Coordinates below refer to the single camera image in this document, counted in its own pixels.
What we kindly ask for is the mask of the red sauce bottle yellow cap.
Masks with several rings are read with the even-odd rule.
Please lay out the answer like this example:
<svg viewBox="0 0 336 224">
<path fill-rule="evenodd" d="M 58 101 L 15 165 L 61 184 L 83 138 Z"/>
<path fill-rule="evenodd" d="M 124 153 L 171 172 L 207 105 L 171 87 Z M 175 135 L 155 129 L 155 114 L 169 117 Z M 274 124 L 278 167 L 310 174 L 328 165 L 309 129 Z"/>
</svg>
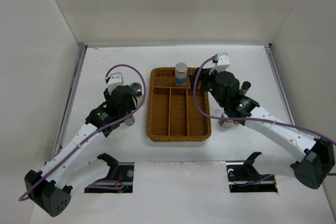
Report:
<svg viewBox="0 0 336 224">
<path fill-rule="evenodd" d="M 128 114 L 130 114 L 131 116 L 124 121 L 124 124 L 127 126 L 131 126 L 135 123 L 135 118 L 132 112 L 129 112 Z"/>
</svg>

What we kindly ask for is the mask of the white bead jar silver lid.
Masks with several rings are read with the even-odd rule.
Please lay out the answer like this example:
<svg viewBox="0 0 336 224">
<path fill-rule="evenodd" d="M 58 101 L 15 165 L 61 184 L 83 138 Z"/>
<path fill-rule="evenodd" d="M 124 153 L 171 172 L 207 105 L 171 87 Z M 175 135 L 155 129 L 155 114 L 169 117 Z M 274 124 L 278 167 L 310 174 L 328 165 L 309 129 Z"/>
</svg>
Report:
<svg viewBox="0 0 336 224">
<path fill-rule="evenodd" d="M 177 87 L 184 87 L 186 85 L 187 65 L 179 62 L 175 66 L 175 85 Z"/>
</svg>

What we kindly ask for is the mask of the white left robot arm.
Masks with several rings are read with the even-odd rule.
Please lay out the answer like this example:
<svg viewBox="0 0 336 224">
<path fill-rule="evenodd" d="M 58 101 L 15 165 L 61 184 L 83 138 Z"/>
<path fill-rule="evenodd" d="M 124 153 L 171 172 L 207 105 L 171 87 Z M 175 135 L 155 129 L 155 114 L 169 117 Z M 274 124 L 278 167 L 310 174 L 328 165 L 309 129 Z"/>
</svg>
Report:
<svg viewBox="0 0 336 224">
<path fill-rule="evenodd" d="M 74 186 L 70 176 L 113 130 L 137 110 L 137 101 L 129 86 L 105 91 L 106 100 L 93 109 L 76 136 L 40 171 L 30 170 L 25 178 L 26 192 L 20 200 L 32 200 L 51 217 L 62 213 L 71 200 Z"/>
</svg>

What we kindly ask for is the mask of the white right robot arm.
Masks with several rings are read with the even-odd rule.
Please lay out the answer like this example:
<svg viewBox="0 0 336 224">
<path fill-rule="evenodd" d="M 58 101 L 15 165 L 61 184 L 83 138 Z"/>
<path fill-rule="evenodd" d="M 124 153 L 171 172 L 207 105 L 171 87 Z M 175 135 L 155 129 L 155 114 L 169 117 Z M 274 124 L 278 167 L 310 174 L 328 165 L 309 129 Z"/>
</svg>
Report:
<svg viewBox="0 0 336 224">
<path fill-rule="evenodd" d="M 335 166 L 335 141 L 313 130 L 284 123 L 246 95 L 250 82 L 240 83 L 233 73 L 197 68 L 189 77 L 192 92 L 208 92 L 223 108 L 222 121 L 236 121 L 270 139 L 292 158 L 285 161 L 257 153 L 245 161 L 244 175 L 251 180 L 261 174 L 293 176 L 303 185 L 318 189 Z"/>
</svg>

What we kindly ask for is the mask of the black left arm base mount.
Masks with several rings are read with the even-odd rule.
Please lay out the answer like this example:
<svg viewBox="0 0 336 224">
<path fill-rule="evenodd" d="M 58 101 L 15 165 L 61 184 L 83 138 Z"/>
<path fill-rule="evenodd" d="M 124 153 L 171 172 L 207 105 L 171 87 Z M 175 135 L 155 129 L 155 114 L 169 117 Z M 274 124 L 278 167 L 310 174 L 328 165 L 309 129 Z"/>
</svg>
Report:
<svg viewBox="0 0 336 224">
<path fill-rule="evenodd" d="M 135 163 L 120 163 L 107 153 L 100 154 L 97 159 L 102 161 L 102 177 L 98 177 L 90 186 L 84 190 L 85 193 L 132 193 Z"/>
</svg>

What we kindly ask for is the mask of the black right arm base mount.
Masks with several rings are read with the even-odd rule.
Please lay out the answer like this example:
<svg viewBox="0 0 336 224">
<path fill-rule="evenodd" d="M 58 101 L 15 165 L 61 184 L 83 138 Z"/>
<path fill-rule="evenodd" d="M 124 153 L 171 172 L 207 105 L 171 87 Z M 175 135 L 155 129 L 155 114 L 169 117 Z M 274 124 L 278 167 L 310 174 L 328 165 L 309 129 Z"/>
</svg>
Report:
<svg viewBox="0 0 336 224">
<path fill-rule="evenodd" d="M 253 163 L 261 152 L 253 152 L 244 161 L 226 163 L 228 187 L 231 193 L 277 193 L 274 175 L 260 174 Z"/>
</svg>

